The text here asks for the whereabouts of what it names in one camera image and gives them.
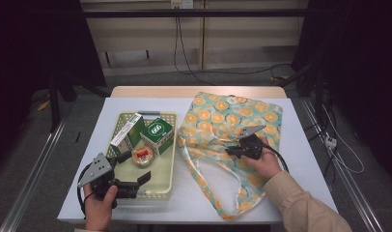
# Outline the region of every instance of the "white table surface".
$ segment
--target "white table surface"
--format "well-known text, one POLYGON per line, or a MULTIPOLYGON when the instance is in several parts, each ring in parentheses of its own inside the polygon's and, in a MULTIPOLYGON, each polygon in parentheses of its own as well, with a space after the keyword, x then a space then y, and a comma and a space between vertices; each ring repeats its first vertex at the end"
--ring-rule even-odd
MULTIPOLYGON (((84 215, 80 210, 76 195, 76 183, 79 173, 99 153, 106 153, 114 125, 123 111, 175 111, 178 114, 177 128, 188 107, 189 99, 106 99, 99 115, 84 157, 72 181, 70 191, 64 201, 58 219, 71 223, 80 223, 84 215)), ((298 121, 294 107, 289 99, 268 99, 263 102, 276 103, 283 107, 283 119, 280 140, 280 154, 289 166, 290 173, 297 182, 313 196, 337 211, 320 168, 298 121)), ((230 212, 236 207, 235 194, 238 189, 237 179, 215 164, 202 162, 202 173, 208 183, 223 200, 224 208, 230 212)), ((130 199, 119 204, 113 211, 113 220, 127 223, 163 224, 163 223, 234 223, 234 224, 269 224, 281 221, 279 210, 264 198, 255 208, 232 221, 224 221, 214 210, 208 199, 199 189, 187 165, 178 152, 175 156, 172 194, 169 200, 155 203, 138 203, 130 199)))

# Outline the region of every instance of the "metal rail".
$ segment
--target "metal rail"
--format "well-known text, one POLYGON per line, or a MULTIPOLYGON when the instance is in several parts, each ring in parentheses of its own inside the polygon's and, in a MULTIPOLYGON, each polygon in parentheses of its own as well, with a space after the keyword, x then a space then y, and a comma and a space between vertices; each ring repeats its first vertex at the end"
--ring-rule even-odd
MULTIPOLYGON (((308 117, 310 118, 311 122, 315 125, 317 133, 320 135, 320 139, 322 143, 324 143, 324 137, 321 133, 322 129, 318 126, 317 117, 315 116, 315 108, 314 106, 307 100, 301 100, 308 117)), ((333 154, 331 149, 327 149, 328 155, 333 159, 333 154)), ((338 152, 335 153, 335 157, 342 160, 340 154, 338 152)), ((362 217, 367 226, 369 231, 384 231, 383 227, 381 226, 378 217, 376 216, 373 208, 371 207, 370 203, 368 202, 365 195, 362 193, 362 190, 359 188, 358 184, 356 183, 355 179, 353 178, 352 174, 344 168, 336 159, 333 159, 333 165, 336 168, 338 175, 340 176, 341 180, 344 183, 344 186, 347 189, 358 213, 362 217)))
POLYGON ((180 9, 180 10, 85 10, 83 12, 40 10, 32 15, 107 18, 107 17, 303 17, 334 14, 331 10, 307 9, 180 9))
POLYGON ((15 199, 14 204, 10 208, 6 218, 4 219, 3 223, 0 227, 0 232, 14 232, 16 231, 22 216, 24 215, 28 204, 33 197, 34 191, 37 188, 39 179, 51 157, 51 154, 54 151, 55 145, 58 142, 58 139, 61 136, 61 133, 64 129, 65 123, 67 121, 68 116, 70 115, 71 109, 68 109, 65 112, 65 116, 63 117, 62 121, 60 122, 59 126, 56 128, 54 132, 51 132, 45 142, 42 151, 40 152, 40 156, 35 163, 33 170, 31 171, 30 175, 27 178, 24 186, 22 187, 19 195, 15 199))

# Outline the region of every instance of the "beige sleeve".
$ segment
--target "beige sleeve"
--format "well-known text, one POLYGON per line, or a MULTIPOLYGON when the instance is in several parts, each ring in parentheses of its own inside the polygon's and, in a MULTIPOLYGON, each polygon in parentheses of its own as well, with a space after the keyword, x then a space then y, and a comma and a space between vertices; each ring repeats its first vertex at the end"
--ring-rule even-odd
POLYGON ((302 189, 282 171, 265 185, 267 197, 280 209, 287 231, 351 231, 340 215, 302 189))

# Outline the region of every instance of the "table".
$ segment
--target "table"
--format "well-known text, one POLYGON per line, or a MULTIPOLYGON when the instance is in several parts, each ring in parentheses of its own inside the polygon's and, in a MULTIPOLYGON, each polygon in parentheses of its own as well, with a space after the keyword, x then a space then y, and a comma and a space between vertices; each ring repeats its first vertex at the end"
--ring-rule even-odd
MULTIPOLYGON (((68 196, 58 216, 59 220, 71 223, 82 222, 84 216, 76 198, 76 182, 83 167, 92 161, 98 152, 105 151, 119 113, 124 110, 160 110, 178 113, 179 127, 194 96, 200 92, 217 95, 236 95, 273 102, 283 107, 283 122, 280 153, 289 165, 291 174, 298 183, 313 196, 337 211, 322 177, 320 168, 298 121, 291 100, 286 98, 280 87, 235 87, 235 86, 124 86, 116 87, 111 98, 106 99, 99 115, 96 128, 85 155, 72 182, 68 196)), ((217 185, 225 202, 233 202, 238 181, 231 174, 215 168, 213 164, 202 163, 208 182, 217 185)), ((264 198, 254 209, 235 220, 224 221, 200 191, 190 175, 184 159, 177 152, 174 164, 171 198, 154 203, 119 205, 113 212, 113 220, 137 224, 165 223, 206 223, 206 224, 270 224, 281 222, 278 209, 264 198)))

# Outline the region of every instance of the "black cable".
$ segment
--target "black cable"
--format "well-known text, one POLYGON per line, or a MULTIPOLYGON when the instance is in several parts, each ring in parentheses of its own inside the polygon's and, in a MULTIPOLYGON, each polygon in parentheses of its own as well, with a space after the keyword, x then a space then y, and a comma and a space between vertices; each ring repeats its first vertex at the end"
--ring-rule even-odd
POLYGON ((182 38, 182 26, 181 26, 181 19, 179 17, 176 18, 176 42, 175 42, 175 55, 174 55, 174 62, 175 62, 175 68, 179 73, 182 73, 179 69, 178 66, 176 64, 176 51, 178 49, 178 29, 179 29, 179 36, 181 38, 181 43, 182 43, 182 53, 184 56, 184 60, 186 62, 187 68, 190 71, 190 74, 192 74, 197 80, 199 80, 200 82, 206 83, 208 85, 213 85, 215 86, 215 84, 207 82, 205 80, 201 80, 199 79, 199 77, 196 76, 196 74, 192 71, 192 69, 190 69, 189 63, 187 62, 187 57, 186 57, 186 53, 184 52, 184 44, 183 44, 183 38, 182 38))
MULTIPOLYGON (((91 166, 91 164, 88 164, 82 171, 81 174, 79 174, 79 178, 78 178, 78 182, 81 181, 82 177, 84 176, 85 172, 88 170, 88 168, 91 166)), ((82 213, 84 213, 85 215, 85 200, 91 196, 94 192, 91 192, 91 194, 89 194, 87 197, 85 197, 85 199, 82 201, 82 197, 81 197, 81 188, 80 187, 76 187, 76 194, 78 196, 78 202, 79 202, 79 206, 81 207, 81 211, 82 213)))
POLYGON ((224 71, 197 71, 197 72, 195 72, 192 69, 190 69, 190 66, 189 66, 188 61, 187 61, 186 54, 184 52, 184 44, 183 44, 183 38, 182 38, 182 25, 181 25, 181 20, 180 20, 179 17, 176 18, 176 41, 175 41, 174 64, 175 64, 175 69, 178 71, 178 73, 181 73, 181 74, 191 74, 196 79, 198 79, 199 81, 208 83, 210 85, 214 85, 214 84, 199 79, 195 74, 197 74, 197 73, 254 74, 254 73, 263 73, 263 72, 267 72, 267 71, 271 71, 271 73, 272 73, 272 70, 274 68, 281 67, 281 66, 291 66, 291 64, 276 64, 276 65, 271 66, 270 68, 266 68, 266 69, 259 70, 259 71, 253 71, 253 72, 224 72, 224 71), (180 71, 178 69, 178 65, 177 65, 177 62, 176 62, 177 49, 178 49, 178 38, 181 38, 182 53, 183 53, 184 60, 186 62, 187 68, 189 69, 189 72, 180 71))
POLYGON ((289 167, 287 166, 286 161, 284 160, 284 158, 281 156, 280 153, 278 153, 276 150, 274 150, 270 145, 267 145, 265 143, 262 143, 262 144, 252 144, 252 145, 259 146, 259 147, 262 146, 264 148, 269 149, 271 152, 273 152, 275 154, 275 156, 277 158, 280 159, 281 165, 283 166, 284 170, 286 170, 287 172, 290 172, 289 171, 289 167))

